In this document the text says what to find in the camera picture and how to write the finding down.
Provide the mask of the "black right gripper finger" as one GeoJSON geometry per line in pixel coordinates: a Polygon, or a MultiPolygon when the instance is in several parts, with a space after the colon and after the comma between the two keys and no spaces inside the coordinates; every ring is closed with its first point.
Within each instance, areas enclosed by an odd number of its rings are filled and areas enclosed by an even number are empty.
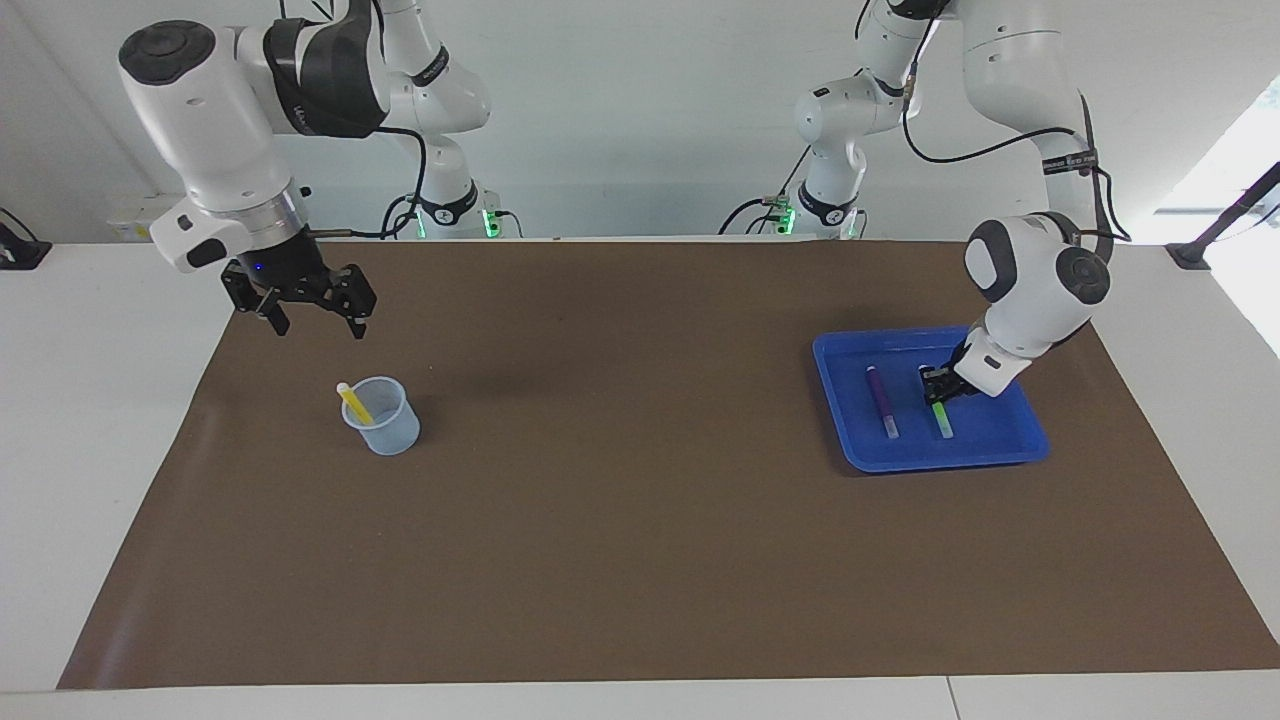
{"type": "Polygon", "coordinates": [[[355,264],[332,272],[323,292],[323,309],[344,319],[352,337],[364,340],[378,296],[364,270],[355,264]]]}
{"type": "Polygon", "coordinates": [[[234,309],[266,322],[279,337],[287,336],[291,322],[282,307],[279,288],[259,288],[244,270],[223,270],[220,279],[234,309]]]}

